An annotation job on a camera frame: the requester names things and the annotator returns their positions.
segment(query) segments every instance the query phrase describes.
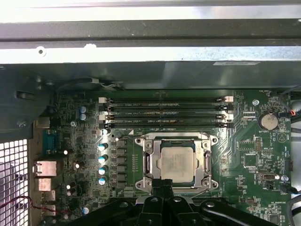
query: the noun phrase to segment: electrolytic capacitor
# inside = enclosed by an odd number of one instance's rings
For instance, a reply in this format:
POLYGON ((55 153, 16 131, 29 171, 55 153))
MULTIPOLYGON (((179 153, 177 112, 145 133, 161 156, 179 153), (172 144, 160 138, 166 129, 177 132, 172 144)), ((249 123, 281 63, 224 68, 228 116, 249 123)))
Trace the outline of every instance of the electrolytic capacitor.
POLYGON ((64 155, 69 155, 69 154, 72 154, 74 153, 73 149, 66 149, 63 151, 64 155))
POLYGON ((108 166, 102 166, 99 170, 98 170, 98 173, 100 175, 104 175, 108 170, 108 166))
POLYGON ((89 205, 89 204, 87 204, 87 205, 85 205, 84 207, 83 207, 83 209, 81 210, 81 212, 83 213, 83 214, 88 214, 89 212, 91 212, 91 210, 92 210, 92 208, 91 208, 91 206, 89 205))
POLYGON ((103 135, 108 135, 109 133, 111 133, 111 130, 110 129, 103 129, 102 132, 103 132, 103 135))
POLYGON ((77 162, 75 164, 75 168, 79 169, 79 168, 83 168, 85 167, 85 162, 84 161, 80 161, 80 162, 77 162))
POLYGON ((97 149, 99 151, 104 151, 105 149, 107 149, 109 147, 109 145, 107 143, 103 143, 97 146, 97 149))
POLYGON ((99 158, 98 158, 98 162, 100 163, 100 164, 103 164, 105 161, 107 161, 108 160, 108 156, 106 155, 106 154, 104 154, 103 156, 100 156, 99 158))
POLYGON ((87 118, 87 116, 86 116, 85 114, 80 114, 80 115, 79 115, 79 119, 80 119, 80 120, 83 120, 83 121, 84 121, 84 120, 86 120, 86 118, 87 118))
POLYGON ((105 185, 106 181, 107 181, 107 178, 106 178, 106 177, 101 177, 101 178, 98 180, 98 183, 99 183, 100 185, 105 185))
POLYGON ((67 190, 67 196, 71 196, 76 192, 76 189, 74 187, 67 190))
POLYGON ((86 113, 86 111, 87 111, 87 108, 85 106, 82 106, 79 108, 80 113, 86 113))
POLYGON ((75 185, 76 185, 76 183, 75 183, 74 181, 72 181, 72 182, 70 182, 70 183, 66 186, 66 188, 69 190, 69 189, 71 189, 72 187, 75 187, 75 185))

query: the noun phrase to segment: screw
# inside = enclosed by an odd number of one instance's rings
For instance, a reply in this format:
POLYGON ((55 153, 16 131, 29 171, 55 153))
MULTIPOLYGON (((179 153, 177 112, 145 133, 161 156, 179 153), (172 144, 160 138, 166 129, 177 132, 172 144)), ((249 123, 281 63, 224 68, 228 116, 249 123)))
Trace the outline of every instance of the screw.
POLYGON ((18 122, 18 127, 20 127, 20 128, 23 128, 23 127, 25 127, 27 125, 27 122, 26 121, 20 121, 20 122, 18 122))
POLYGON ((287 182, 287 181, 289 181, 289 177, 287 176, 287 175, 283 175, 282 177, 281 177, 281 180, 283 181, 283 182, 287 182))
POLYGON ((158 198, 156 198, 156 197, 154 197, 154 198, 152 198, 150 201, 151 201, 151 202, 158 202, 158 201, 159 201, 159 199, 158 199, 158 198))
POLYGON ((152 220, 151 220, 151 219, 147 219, 147 220, 146 220, 146 224, 147 224, 147 225, 151 225, 151 224, 152 224, 152 220))
POLYGON ((128 207, 128 203, 127 202, 122 202, 120 205, 119 205, 120 208, 125 208, 125 207, 128 207))
POLYGON ((252 103, 254 106, 257 106, 259 104, 259 100, 253 100, 252 103))
POLYGON ((206 203, 206 206, 207 206, 207 207, 214 207, 214 203, 213 203, 213 202, 207 202, 207 203, 206 203))
POLYGON ((175 198, 174 198, 174 201, 175 201, 175 202, 180 202, 180 201, 182 201, 182 199, 181 199, 180 197, 175 197, 175 198))
POLYGON ((76 122, 72 121, 72 122, 70 122, 70 125, 71 125, 72 127, 75 127, 75 126, 76 126, 76 122))
POLYGON ((151 147, 152 147, 152 143, 151 143, 151 142, 148 142, 148 143, 146 144, 146 147, 147 147, 147 148, 151 148, 151 147))

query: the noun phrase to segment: cable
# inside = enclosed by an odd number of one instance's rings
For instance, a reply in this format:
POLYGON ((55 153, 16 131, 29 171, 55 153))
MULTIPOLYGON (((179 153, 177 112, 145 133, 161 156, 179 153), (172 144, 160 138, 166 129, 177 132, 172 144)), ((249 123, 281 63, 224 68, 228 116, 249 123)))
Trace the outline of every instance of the cable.
POLYGON ((279 98, 278 98, 278 101, 280 102, 280 104, 286 109, 288 110, 292 116, 295 116, 296 115, 296 112, 293 111, 284 101, 283 101, 283 96, 287 93, 290 93, 292 91, 295 91, 297 90, 298 88, 301 88, 301 85, 298 85, 298 86, 295 86, 295 87, 292 87, 284 92, 282 92, 280 95, 279 95, 279 98))
POLYGON ((301 206, 292 210, 292 216, 296 216, 297 214, 301 213, 301 206))
POLYGON ((99 82, 98 79, 94 79, 94 78, 81 78, 81 79, 74 79, 72 81, 69 81, 63 85, 61 85, 60 87, 57 88, 57 92, 62 91, 64 88, 66 88, 67 86, 70 85, 77 85, 77 84, 81 84, 81 83, 93 83, 93 84, 99 84, 104 88, 108 88, 111 89, 113 87, 117 87, 117 85, 115 84, 110 84, 110 85, 105 85, 104 83, 99 82))
POLYGON ((286 206, 286 213, 287 213, 287 218, 291 226, 296 226, 294 221, 293 221, 293 212, 292 208, 295 203, 301 202, 301 195, 298 195, 294 198, 292 198, 290 201, 287 202, 286 206))
POLYGON ((10 203, 13 203, 13 202, 15 202, 15 201, 18 200, 18 199, 27 199, 28 202, 29 202, 30 208, 33 208, 33 209, 38 209, 38 210, 43 210, 43 211, 55 212, 55 213, 57 213, 57 214, 69 214, 69 213, 70 213, 68 210, 58 211, 58 210, 52 210, 52 209, 49 209, 49 208, 47 208, 47 207, 34 206, 31 197, 29 197, 29 196, 24 196, 24 195, 15 197, 15 198, 11 199, 10 201, 8 201, 8 202, 6 202, 6 203, 0 205, 0 209, 6 207, 6 206, 9 205, 10 203))
POLYGON ((291 128, 292 133, 301 133, 301 129, 291 128))

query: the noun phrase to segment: mesh grille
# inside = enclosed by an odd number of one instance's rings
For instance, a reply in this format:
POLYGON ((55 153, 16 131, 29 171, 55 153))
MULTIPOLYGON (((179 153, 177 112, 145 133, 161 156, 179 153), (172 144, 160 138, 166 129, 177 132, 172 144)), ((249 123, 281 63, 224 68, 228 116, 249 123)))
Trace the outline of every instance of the mesh grille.
MULTIPOLYGON (((0 205, 28 196, 27 140, 0 143, 0 205)), ((0 226, 27 226, 28 200, 19 199, 0 209, 0 226)))

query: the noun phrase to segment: metal bracket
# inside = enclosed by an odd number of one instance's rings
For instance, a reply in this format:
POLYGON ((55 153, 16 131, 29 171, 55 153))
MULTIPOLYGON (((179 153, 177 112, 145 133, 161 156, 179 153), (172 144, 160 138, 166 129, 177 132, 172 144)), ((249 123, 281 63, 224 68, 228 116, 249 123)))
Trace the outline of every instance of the metal bracket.
POLYGON ((206 133, 149 133, 135 139, 135 143, 143 148, 144 177, 136 182, 137 189, 151 193, 152 180, 161 178, 157 162, 160 159, 160 145, 162 141, 192 141, 195 144, 195 159, 198 164, 195 169, 195 181, 192 187, 174 187, 174 193, 201 193, 218 187, 212 180, 211 174, 211 146, 218 142, 218 138, 206 133))

